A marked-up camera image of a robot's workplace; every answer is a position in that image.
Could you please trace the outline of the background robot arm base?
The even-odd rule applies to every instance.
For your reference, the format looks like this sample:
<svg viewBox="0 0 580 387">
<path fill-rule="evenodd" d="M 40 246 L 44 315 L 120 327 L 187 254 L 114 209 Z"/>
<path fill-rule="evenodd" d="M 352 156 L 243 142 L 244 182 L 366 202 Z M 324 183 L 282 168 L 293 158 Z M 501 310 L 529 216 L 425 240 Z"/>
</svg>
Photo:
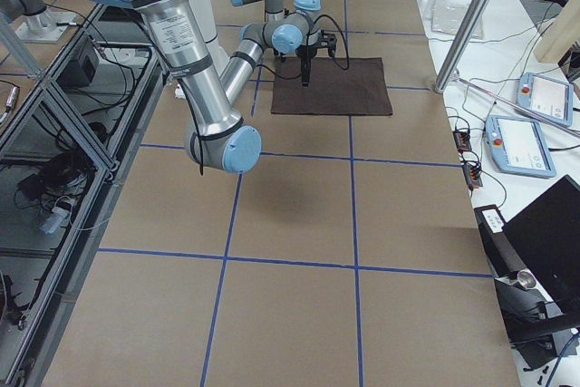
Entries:
<svg viewBox="0 0 580 387">
<path fill-rule="evenodd" d="M 75 12 L 54 11 L 44 0 L 1 0 L 1 18 L 8 24 L 21 21 L 14 31 L 27 43 L 57 43 L 76 17 Z"/>
</svg>

